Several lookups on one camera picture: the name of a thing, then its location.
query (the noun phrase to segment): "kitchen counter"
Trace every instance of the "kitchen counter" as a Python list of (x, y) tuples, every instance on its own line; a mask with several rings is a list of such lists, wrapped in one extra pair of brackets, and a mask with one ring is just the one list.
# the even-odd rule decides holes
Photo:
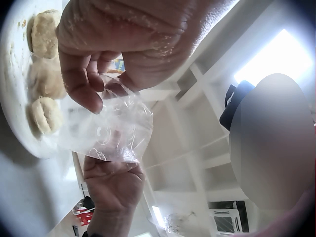
[(0, 219), (15, 236), (44, 237), (83, 198), (71, 152), (32, 156), (0, 111)]

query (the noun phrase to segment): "clear plastic bag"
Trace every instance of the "clear plastic bag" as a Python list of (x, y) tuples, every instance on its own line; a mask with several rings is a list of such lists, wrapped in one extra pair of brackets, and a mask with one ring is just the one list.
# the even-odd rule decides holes
[[(103, 76), (104, 81), (120, 84)], [(138, 162), (149, 143), (153, 114), (139, 95), (120, 84), (126, 96), (106, 90), (100, 114), (93, 114), (69, 96), (61, 100), (64, 125), (57, 143), (72, 151), (104, 161)]]

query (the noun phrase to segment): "hand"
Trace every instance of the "hand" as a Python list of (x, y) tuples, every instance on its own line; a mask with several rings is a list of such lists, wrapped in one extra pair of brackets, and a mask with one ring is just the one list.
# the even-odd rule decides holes
[[(170, 77), (238, 0), (70, 0), (59, 26), (59, 58), (66, 90), (94, 113), (104, 90), (98, 73), (120, 53), (121, 82), (132, 91)], [(106, 85), (120, 95), (117, 84)]]
[(116, 213), (136, 208), (145, 180), (139, 164), (102, 161), (86, 156), (83, 169), (96, 210)]

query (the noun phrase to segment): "window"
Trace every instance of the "window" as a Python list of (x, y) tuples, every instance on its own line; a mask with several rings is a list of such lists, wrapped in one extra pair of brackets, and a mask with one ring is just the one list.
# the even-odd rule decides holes
[(284, 29), (238, 71), (234, 78), (237, 83), (246, 80), (256, 86), (266, 76), (282, 73), (296, 81), (311, 65), (312, 60), (305, 50)]

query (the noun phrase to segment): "red object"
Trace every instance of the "red object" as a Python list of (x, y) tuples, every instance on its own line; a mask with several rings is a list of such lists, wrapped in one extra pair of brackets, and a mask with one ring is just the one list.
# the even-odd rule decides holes
[[(88, 209), (80, 209), (78, 210), (79, 212), (84, 212), (87, 211)], [(90, 223), (90, 220), (92, 219), (92, 212), (85, 212), (77, 215), (77, 218), (81, 222), (81, 226), (88, 225)]]

